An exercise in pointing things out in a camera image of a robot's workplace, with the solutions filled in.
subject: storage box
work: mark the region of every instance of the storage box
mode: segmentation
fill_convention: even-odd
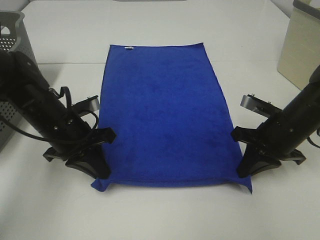
[[[294,0],[277,70],[300,90],[320,65],[320,10],[311,0]]]

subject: white wall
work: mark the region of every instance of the white wall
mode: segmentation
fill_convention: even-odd
[[[0,10],[20,11],[28,3],[29,3],[29,0],[0,0]]]
[[[1,9],[1,3],[2,2],[27,2],[28,0],[0,0],[0,9]],[[288,17],[290,17],[291,13],[292,13],[292,3],[294,0],[271,0],[276,6],[278,6],[278,8],[281,9],[281,11],[283,11]]]

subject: gray plastic basket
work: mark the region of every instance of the gray plastic basket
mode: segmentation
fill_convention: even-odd
[[[0,11],[0,26],[9,29],[9,34],[1,33],[0,51],[20,51],[37,64],[32,50],[23,18],[25,15],[19,11]],[[21,115],[7,101],[0,101],[0,114],[12,124],[16,125],[21,120]],[[0,121],[0,151],[9,140],[13,130]]]

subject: black cable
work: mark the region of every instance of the black cable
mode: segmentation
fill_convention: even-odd
[[[314,146],[314,147],[316,147],[316,148],[318,148],[318,149],[320,149],[320,146],[319,145],[317,145],[317,144],[315,144],[312,140],[311,140],[311,138],[308,136],[307,137],[307,139],[306,139],[312,146]]]
[[[61,90],[60,90],[60,94],[61,94],[62,91],[64,91],[64,95],[65,95],[66,108],[68,110],[70,110],[71,107],[72,107],[70,90],[69,90],[69,88],[67,86],[62,86]]]
[[[20,133],[20,134],[22,134],[22,135],[24,135],[26,137],[35,139],[35,140],[48,142],[48,143],[58,143],[58,144],[81,144],[92,135],[92,133],[94,132],[95,128],[99,124],[99,118],[93,111],[83,110],[82,112],[88,112],[88,113],[92,114],[95,117],[95,123],[94,123],[94,126],[92,127],[91,131],[85,137],[83,137],[83,138],[81,138],[79,140],[62,140],[62,139],[46,138],[46,137],[40,137],[40,136],[32,135],[32,134],[30,134],[28,132],[25,132],[25,131],[21,130],[20,128],[16,127],[15,125],[13,125],[11,122],[9,122],[7,119],[5,119],[5,117],[2,116],[1,114],[0,114],[0,121],[2,121],[4,124],[6,124],[8,127],[12,128],[16,132],[18,132],[18,133]]]

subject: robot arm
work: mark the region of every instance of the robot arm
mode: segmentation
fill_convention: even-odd
[[[59,98],[66,97],[66,107]],[[34,62],[22,52],[0,50],[0,100],[8,101],[43,136],[34,138],[49,142],[43,156],[66,161],[66,166],[80,170],[94,178],[108,178],[110,169],[105,162],[101,144],[112,143],[116,135],[111,128],[95,129],[98,117],[98,96],[72,105],[67,87],[60,94],[49,88]],[[86,114],[96,118],[94,128],[81,119]],[[15,126],[1,116],[0,121]]]
[[[306,158],[296,147],[320,128],[320,66],[283,110],[254,95],[243,96],[241,105],[268,119],[257,129],[237,126],[231,133],[235,141],[247,144],[237,168],[239,177],[278,168],[280,161],[300,165]]]

